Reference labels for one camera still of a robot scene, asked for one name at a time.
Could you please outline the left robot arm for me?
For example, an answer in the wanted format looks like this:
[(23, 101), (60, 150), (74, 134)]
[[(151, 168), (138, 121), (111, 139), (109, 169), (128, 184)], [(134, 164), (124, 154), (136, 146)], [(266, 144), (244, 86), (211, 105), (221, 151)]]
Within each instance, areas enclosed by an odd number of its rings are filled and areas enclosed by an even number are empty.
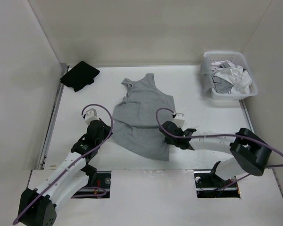
[(13, 224), (51, 226), (57, 211), (80, 188), (96, 184), (96, 169), (88, 163), (112, 135), (112, 126), (92, 120), (87, 131), (73, 145), (62, 164), (35, 189), (25, 189), (20, 197), (18, 216)]

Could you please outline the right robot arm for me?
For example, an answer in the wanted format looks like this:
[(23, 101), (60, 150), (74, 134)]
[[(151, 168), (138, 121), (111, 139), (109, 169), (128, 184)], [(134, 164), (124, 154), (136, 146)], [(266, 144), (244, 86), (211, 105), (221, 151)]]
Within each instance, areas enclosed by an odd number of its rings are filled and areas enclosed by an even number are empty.
[(231, 157), (228, 160), (218, 160), (207, 176), (202, 176), (198, 184), (211, 184), (215, 188), (223, 188), (229, 185), (229, 180), (243, 173), (254, 176), (262, 176), (271, 150), (261, 144), (240, 137), (209, 137), (203, 134), (200, 138), (187, 138), (196, 129), (183, 131), (172, 121), (166, 121), (160, 126), (159, 131), (165, 136), (165, 143), (174, 145), (180, 149), (210, 150), (227, 153)]

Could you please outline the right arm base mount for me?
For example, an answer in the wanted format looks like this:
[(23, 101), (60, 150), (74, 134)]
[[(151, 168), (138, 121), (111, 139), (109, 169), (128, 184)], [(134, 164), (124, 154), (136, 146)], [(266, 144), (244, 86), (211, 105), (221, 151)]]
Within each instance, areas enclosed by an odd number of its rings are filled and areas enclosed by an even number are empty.
[(224, 181), (209, 170), (194, 171), (196, 195), (198, 198), (240, 198), (238, 184), (232, 184), (231, 179)]

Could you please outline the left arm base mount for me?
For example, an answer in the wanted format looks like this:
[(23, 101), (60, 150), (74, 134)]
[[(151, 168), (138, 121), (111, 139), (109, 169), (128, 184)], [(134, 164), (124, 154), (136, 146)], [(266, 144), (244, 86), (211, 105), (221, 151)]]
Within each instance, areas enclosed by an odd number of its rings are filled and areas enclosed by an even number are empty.
[(98, 171), (95, 179), (78, 190), (72, 198), (76, 199), (108, 199), (110, 198), (111, 171)]

